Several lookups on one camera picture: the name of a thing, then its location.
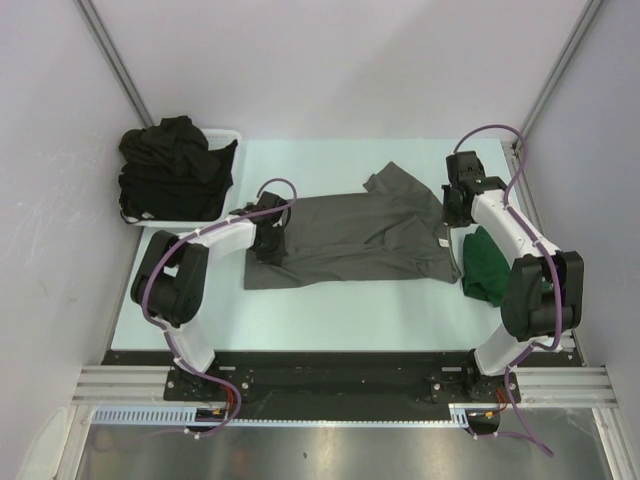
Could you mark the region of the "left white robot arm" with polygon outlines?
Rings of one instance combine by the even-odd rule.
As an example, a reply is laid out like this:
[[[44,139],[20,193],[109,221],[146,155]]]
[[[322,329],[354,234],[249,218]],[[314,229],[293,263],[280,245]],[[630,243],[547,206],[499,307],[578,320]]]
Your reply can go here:
[[[285,255],[284,228],[292,201],[263,191],[256,202],[225,219],[190,232],[153,234],[131,287],[131,298],[158,327],[177,366],[187,372],[186,387],[197,398],[214,397],[220,374],[209,367],[214,347],[199,318],[209,265],[238,251],[257,250],[269,259]]]

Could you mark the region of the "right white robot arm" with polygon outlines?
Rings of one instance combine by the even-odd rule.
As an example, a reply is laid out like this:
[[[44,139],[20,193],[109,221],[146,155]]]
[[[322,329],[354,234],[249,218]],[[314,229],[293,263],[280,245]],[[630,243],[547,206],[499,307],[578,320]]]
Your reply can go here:
[[[474,151],[452,153],[446,166],[444,222],[453,228],[484,228],[510,267],[501,325],[471,350],[461,372],[463,393],[484,401],[498,387],[509,389],[510,369],[533,349],[557,350],[562,334],[580,324],[584,261],[536,230],[509,203],[509,186],[486,175]]]

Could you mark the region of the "grey t shirt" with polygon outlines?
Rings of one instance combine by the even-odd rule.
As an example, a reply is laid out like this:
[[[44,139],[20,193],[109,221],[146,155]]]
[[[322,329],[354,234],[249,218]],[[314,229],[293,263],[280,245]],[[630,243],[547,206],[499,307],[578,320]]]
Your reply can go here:
[[[460,277],[442,220],[442,203],[393,162],[363,192],[298,199],[285,226],[281,265],[246,254],[247,290],[292,289],[322,282]]]

